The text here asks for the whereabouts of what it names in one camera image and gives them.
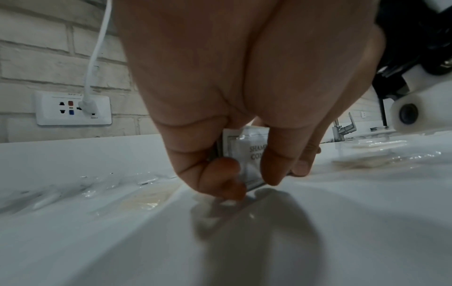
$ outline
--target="white power cord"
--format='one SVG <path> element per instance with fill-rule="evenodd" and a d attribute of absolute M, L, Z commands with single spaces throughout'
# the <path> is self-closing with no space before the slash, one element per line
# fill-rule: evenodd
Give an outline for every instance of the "white power cord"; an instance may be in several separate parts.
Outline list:
<path fill-rule="evenodd" d="M 91 95 L 92 74 L 94 64 L 97 60 L 100 48 L 102 47 L 102 43 L 104 42 L 105 34 L 107 33 L 108 22 L 110 21 L 112 14 L 112 1 L 113 0 L 107 0 L 107 6 L 105 9 L 104 19 L 102 20 L 102 25 L 100 27 L 99 37 L 97 39 L 93 54 L 91 55 L 91 58 L 89 58 L 88 69 L 86 70 L 85 74 L 85 94 L 83 96 L 83 100 L 79 102 L 79 107 L 85 113 L 88 113 L 90 115 L 97 114 L 97 105 Z"/>

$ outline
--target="white countertop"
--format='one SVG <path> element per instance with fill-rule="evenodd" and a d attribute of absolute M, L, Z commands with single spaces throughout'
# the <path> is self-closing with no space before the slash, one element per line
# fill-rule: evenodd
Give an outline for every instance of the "white countertop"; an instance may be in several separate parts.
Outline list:
<path fill-rule="evenodd" d="M 450 285 L 452 133 L 392 139 L 409 143 L 394 154 L 442 155 L 351 170 L 331 161 L 368 150 L 330 143 L 311 176 L 286 178 L 239 204 L 182 188 L 152 211 L 93 219 L 93 210 L 131 191 L 123 186 L 3 217 L 0 284 Z M 62 156 L 73 164 L 57 164 Z M 158 136 L 0 144 L 7 188 L 168 166 Z"/>

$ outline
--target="wall socket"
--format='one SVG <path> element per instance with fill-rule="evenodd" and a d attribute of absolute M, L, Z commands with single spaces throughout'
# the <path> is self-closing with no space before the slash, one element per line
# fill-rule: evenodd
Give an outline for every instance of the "wall socket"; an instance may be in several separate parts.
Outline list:
<path fill-rule="evenodd" d="M 79 108 L 83 95 L 79 93 L 37 91 L 35 96 L 38 125 L 110 125 L 112 111 L 108 96 L 93 95 L 98 114 L 86 114 Z"/>

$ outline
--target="brick wall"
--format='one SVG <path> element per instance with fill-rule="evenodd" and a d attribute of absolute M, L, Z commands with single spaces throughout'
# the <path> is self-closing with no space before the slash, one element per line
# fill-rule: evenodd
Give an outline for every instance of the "brick wall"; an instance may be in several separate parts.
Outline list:
<path fill-rule="evenodd" d="M 113 124 L 36 124 L 35 90 L 83 92 L 83 76 L 102 17 L 102 10 L 80 0 L 0 0 L 1 143 L 157 133 L 131 80 L 113 25 L 97 62 L 93 88 L 94 93 L 110 97 Z M 366 93 L 350 111 L 359 130 L 382 125 L 374 93 Z M 361 111 L 368 117 L 361 118 Z M 349 122 L 347 113 L 339 119 L 342 124 Z"/>

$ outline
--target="chrome faucet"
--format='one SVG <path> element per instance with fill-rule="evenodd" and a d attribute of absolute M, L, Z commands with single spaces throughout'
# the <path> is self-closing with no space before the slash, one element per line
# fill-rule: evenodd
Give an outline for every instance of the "chrome faucet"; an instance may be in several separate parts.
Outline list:
<path fill-rule="evenodd" d="M 341 125 L 339 125 L 339 120 L 336 119 L 334 121 L 334 126 L 333 126 L 333 136 L 334 136 L 334 142 L 342 142 L 345 141 L 344 136 L 350 133 L 353 133 L 356 131 L 356 125 L 355 125 L 355 121 L 353 120 L 352 114 L 349 112 L 348 116 L 350 117 L 350 120 L 352 122 L 352 124 L 342 127 Z"/>

